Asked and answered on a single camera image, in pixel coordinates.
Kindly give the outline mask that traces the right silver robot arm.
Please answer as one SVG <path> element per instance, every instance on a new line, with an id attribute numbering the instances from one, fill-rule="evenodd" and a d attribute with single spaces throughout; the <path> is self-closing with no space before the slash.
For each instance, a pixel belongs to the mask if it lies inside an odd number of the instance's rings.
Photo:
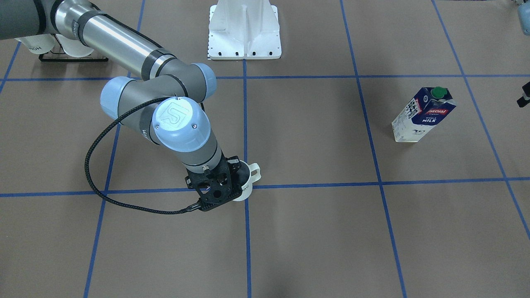
<path id="1" fill-rule="evenodd" d="M 101 53 L 140 79 L 118 76 L 104 86 L 102 110 L 112 123 L 87 152 L 84 170 L 89 186 L 103 200 L 155 214 L 209 211 L 250 196 L 251 172 L 237 156 L 227 158 L 214 135 L 202 103 L 214 94 L 217 79 L 203 63 L 186 64 L 144 34 L 100 10 L 89 0 L 2 0 L 1 39 L 63 36 Z M 115 201 L 94 184 L 89 162 L 95 147 L 117 124 L 175 152 L 187 169 L 185 181 L 199 200 L 179 211 L 159 211 Z"/>

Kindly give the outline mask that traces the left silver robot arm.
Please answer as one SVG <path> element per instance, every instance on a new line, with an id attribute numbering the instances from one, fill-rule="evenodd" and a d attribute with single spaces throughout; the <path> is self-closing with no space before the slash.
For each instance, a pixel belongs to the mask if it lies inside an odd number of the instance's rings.
<path id="1" fill-rule="evenodd" d="M 525 36 L 530 35 L 530 1 L 514 0 L 517 4 L 519 24 Z M 530 82 L 522 86 L 523 95 L 517 100 L 519 108 L 526 107 L 530 102 Z"/>

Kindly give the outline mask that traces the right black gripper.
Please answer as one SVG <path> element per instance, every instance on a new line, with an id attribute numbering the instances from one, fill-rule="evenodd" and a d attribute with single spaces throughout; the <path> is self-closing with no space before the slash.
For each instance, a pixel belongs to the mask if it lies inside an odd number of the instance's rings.
<path id="1" fill-rule="evenodd" d="M 185 178 L 188 189 L 194 189 L 200 198 L 197 203 L 186 208 L 187 211 L 210 211 L 220 205 L 233 201 L 242 195 L 240 169 L 242 162 L 238 156 L 221 156 L 219 164 L 203 173 L 187 170 Z"/>

